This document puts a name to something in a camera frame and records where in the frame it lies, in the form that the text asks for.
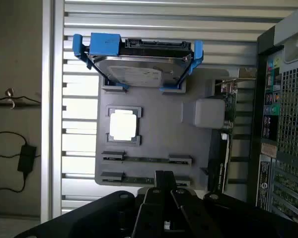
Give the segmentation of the open black PC case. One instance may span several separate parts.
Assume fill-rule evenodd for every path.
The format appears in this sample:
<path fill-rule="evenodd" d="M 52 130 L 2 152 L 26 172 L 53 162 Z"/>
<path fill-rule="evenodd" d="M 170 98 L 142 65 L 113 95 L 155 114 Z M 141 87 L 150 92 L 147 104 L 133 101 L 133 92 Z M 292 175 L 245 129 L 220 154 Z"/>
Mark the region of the open black PC case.
<path fill-rule="evenodd" d="M 298 223 L 298 10 L 257 39 L 247 201 Z"/>

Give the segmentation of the graphics card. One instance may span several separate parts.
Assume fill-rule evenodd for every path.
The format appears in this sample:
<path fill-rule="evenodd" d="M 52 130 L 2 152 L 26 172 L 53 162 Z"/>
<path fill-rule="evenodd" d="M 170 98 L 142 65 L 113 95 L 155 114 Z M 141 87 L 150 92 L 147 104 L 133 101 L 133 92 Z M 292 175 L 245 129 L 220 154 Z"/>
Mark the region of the graphics card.
<path fill-rule="evenodd" d="M 225 103 L 224 125 L 212 131 L 208 166 L 208 190 L 246 194 L 253 122 L 255 68 L 240 68 L 236 77 L 215 81 L 215 98 Z"/>

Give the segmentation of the green RAM stick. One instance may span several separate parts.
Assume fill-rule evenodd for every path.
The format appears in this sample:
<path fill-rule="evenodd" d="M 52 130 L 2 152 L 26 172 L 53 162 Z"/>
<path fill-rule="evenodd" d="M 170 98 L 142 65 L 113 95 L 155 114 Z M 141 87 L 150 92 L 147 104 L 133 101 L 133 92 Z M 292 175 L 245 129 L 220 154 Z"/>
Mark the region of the green RAM stick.
<path fill-rule="evenodd" d="M 154 178 L 141 177 L 101 177 L 103 182 L 154 185 Z M 186 176 L 175 176 L 177 186 L 191 186 L 191 180 Z"/>
<path fill-rule="evenodd" d="M 144 162 L 144 163 L 164 163 L 164 164 L 182 164 L 182 165 L 191 165 L 192 159 L 179 159 L 179 158 L 147 158 L 147 157 L 103 157 L 104 161 L 122 161 L 122 162 Z"/>

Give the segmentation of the hard disk in blue caddy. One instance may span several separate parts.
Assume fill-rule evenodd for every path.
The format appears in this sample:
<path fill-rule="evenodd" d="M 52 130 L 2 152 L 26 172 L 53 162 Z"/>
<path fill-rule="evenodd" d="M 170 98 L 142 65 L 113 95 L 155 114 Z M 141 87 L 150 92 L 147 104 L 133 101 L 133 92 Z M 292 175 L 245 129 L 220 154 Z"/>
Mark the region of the hard disk in blue caddy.
<path fill-rule="evenodd" d="M 163 94 L 184 94 L 185 79 L 204 60 L 203 42 L 193 44 L 122 40 L 119 34 L 92 33 L 90 44 L 74 34 L 74 56 L 95 69 L 106 92 L 125 93 L 130 87 L 157 88 Z"/>

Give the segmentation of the silver CPU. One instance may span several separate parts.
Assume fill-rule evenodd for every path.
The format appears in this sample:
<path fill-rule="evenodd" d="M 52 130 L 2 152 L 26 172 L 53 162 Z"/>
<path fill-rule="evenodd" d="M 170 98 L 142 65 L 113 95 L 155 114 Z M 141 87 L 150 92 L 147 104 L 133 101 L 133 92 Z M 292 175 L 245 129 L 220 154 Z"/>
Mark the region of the silver CPU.
<path fill-rule="evenodd" d="M 132 111 L 110 115 L 109 135 L 114 140 L 131 141 L 136 136 L 137 116 Z"/>

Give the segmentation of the grey parts rack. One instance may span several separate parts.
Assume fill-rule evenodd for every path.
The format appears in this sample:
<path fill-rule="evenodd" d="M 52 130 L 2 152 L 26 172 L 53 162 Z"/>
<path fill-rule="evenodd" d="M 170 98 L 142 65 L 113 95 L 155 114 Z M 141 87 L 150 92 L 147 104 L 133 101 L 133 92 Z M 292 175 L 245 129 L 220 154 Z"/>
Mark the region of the grey parts rack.
<path fill-rule="evenodd" d="M 205 190 L 212 131 L 224 125 L 224 101 L 215 98 L 215 81 L 229 71 L 199 68 L 185 80 L 184 94 L 163 94 L 156 88 L 131 87 L 125 93 L 99 90 L 95 182 L 112 186 L 150 186 L 103 182 L 101 177 L 153 178 L 156 171 L 186 176 L 191 189 Z M 136 136 L 131 141 L 109 135 L 110 115 L 132 111 L 137 116 Z M 192 159 L 191 165 L 104 161 L 103 157 Z"/>

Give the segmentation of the black power adapter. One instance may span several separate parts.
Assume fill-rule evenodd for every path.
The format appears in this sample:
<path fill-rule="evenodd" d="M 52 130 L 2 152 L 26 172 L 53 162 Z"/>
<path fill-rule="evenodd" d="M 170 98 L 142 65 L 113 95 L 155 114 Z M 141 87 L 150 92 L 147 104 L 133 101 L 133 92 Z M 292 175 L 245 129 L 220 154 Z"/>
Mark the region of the black power adapter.
<path fill-rule="evenodd" d="M 36 146 L 24 144 L 21 146 L 17 170 L 29 174 L 33 170 L 34 159 L 36 157 Z"/>

